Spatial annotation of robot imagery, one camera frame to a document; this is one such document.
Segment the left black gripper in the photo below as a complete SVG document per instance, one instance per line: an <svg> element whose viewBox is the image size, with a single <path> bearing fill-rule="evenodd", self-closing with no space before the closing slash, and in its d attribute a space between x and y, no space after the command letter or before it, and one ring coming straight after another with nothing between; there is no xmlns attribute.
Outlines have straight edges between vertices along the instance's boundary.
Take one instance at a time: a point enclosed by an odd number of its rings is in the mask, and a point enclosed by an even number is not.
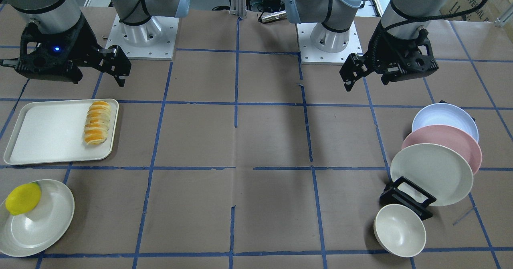
<svg viewBox="0 0 513 269"><path fill-rule="evenodd" d="M417 29L417 37L400 39L391 35L378 24L370 40L367 54L348 55L339 75L347 92L359 79L377 73L384 85L390 82L428 77L438 70L438 63L432 53L428 30Z"/></svg>

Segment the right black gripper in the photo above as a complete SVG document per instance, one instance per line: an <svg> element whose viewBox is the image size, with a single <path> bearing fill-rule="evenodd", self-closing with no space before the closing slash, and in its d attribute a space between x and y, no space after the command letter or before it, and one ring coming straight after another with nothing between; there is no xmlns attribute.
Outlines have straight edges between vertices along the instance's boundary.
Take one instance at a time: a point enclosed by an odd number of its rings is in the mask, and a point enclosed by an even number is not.
<svg viewBox="0 0 513 269"><path fill-rule="evenodd" d="M125 86L131 62L119 45L99 46L83 14L70 29L44 34L31 19L21 35L20 55L14 69L28 79L65 81L77 84L83 77L80 67L91 67L112 75L119 87Z"/></svg>

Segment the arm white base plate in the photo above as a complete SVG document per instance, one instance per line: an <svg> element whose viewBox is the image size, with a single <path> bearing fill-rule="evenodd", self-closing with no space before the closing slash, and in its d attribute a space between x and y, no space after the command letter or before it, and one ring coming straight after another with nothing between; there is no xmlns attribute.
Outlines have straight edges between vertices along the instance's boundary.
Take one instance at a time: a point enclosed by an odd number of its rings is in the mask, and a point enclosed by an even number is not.
<svg viewBox="0 0 513 269"><path fill-rule="evenodd" d="M153 16L146 24L129 26L116 15L105 48L118 45L130 60L172 61L180 20Z"/></svg>
<svg viewBox="0 0 513 269"><path fill-rule="evenodd" d="M355 21L349 30L335 33L319 23L296 24L301 63L342 65L352 53L362 56L368 46L357 32Z"/></svg>

